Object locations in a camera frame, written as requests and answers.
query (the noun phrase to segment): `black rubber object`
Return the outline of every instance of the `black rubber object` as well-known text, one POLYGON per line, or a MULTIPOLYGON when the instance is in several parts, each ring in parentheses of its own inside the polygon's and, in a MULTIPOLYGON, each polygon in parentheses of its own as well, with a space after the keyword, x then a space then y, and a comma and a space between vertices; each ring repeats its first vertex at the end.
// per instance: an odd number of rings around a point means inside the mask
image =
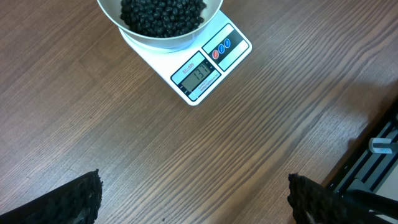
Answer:
POLYGON ((333 194, 304 176, 289 174, 289 182, 287 201, 293 208, 297 224, 389 223, 369 213, 369 209, 333 194))
POLYGON ((98 170, 89 172, 0 215, 0 223, 93 224, 101 206, 102 184, 98 170))

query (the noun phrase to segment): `black bean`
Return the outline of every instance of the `black bean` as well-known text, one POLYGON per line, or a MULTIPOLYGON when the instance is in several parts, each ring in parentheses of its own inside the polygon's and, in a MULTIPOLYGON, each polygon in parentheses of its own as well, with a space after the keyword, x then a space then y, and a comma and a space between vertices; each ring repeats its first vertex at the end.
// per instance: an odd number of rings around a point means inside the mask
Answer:
POLYGON ((167 23, 166 29, 167 30, 172 30, 173 29, 173 24, 171 22, 167 23))
POLYGON ((165 10, 166 10, 166 12, 171 13, 173 11, 173 8, 170 6, 167 6, 165 10))
POLYGON ((188 27, 184 27, 184 28, 182 29, 182 32, 183 32, 184 34, 187 34, 187 33, 189 33, 189 29, 188 29, 188 27))
POLYGON ((133 13, 130 14, 130 20, 131 20, 131 22, 137 21, 136 16, 133 13))
POLYGON ((131 25, 130 25, 130 30, 133 31, 133 32, 135 32, 135 31, 136 31, 136 25, 131 24, 131 25))
POLYGON ((150 23, 146 22, 145 25, 144 25, 144 29, 149 29, 150 27, 151 27, 150 23))
POLYGON ((130 13, 131 12, 130 6, 123 6, 122 7, 122 12, 123 13, 130 13))
POLYGON ((156 33, 159 34, 159 35, 163 34, 164 33, 164 28, 163 27, 158 28, 156 30, 156 33))
POLYGON ((207 7, 207 5, 206 5, 206 3, 204 3, 204 2, 201 2, 201 3, 199 4, 200 10, 204 10, 206 7, 207 7))
POLYGON ((185 27, 185 22, 178 22, 178 27, 179 28, 185 27))
POLYGON ((121 19, 121 20, 125 20, 126 18, 127 18, 127 14, 122 13, 122 14, 120 15, 120 19, 121 19))
POLYGON ((155 19, 160 18, 160 13, 159 13, 159 12, 155 12, 155 13, 154 13, 154 18, 155 18, 155 19))
POLYGON ((148 29, 148 33, 149 33, 150 35, 155 35, 155 34, 156 34, 156 32, 155 32, 155 30, 154 30, 153 28, 149 28, 149 29, 148 29))
POLYGON ((142 32, 142 26, 141 26, 141 24, 137 24, 137 32, 142 32))
POLYGON ((166 3, 165 3, 165 2, 163 2, 163 1, 161 1, 161 2, 159 3, 159 7, 161 7, 161 8, 164 8, 164 7, 166 7, 166 3))
POLYGON ((170 17, 169 16, 163 16, 163 21, 170 22, 170 17))
POLYGON ((155 17, 152 15, 152 14, 149 14, 148 15, 148 21, 149 22, 152 22, 152 21, 154 21, 155 20, 155 17))
POLYGON ((178 9, 177 8, 173 8, 173 15, 178 15, 178 9))

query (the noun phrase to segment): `white kitchen scale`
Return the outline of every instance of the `white kitchen scale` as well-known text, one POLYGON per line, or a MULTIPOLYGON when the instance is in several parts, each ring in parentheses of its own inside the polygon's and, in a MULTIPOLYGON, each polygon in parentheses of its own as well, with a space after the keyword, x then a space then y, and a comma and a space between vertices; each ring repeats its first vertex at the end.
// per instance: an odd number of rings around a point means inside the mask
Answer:
POLYGON ((192 43, 178 50, 150 47, 120 31, 124 40, 192 106, 205 99, 252 50, 250 41, 221 11, 192 43))

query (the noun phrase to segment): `wooden table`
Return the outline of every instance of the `wooden table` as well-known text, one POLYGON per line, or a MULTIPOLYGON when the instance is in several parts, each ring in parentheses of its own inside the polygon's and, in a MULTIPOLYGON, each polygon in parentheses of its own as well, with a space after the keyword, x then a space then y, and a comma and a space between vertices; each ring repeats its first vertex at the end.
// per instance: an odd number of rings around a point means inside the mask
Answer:
POLYGON ((96 223, 292 222, 398 96, 398 1, 229 0, 251 55, 188 106, 96 1, 0 1, 0 213, 99 169, 96 223))

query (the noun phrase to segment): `scale label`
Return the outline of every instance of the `scale label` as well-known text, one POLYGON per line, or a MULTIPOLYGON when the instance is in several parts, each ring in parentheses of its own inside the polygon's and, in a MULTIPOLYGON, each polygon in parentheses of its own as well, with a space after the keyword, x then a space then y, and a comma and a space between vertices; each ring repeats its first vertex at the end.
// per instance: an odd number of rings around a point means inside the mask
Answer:
POLYGON ((174 73, 172 80, 174 83, 180 83, 187 75, 194 70, 202 61, 204 61, 205 56, 200 52, 197 52, 190 60, 188 60, 182 67, 174 73))

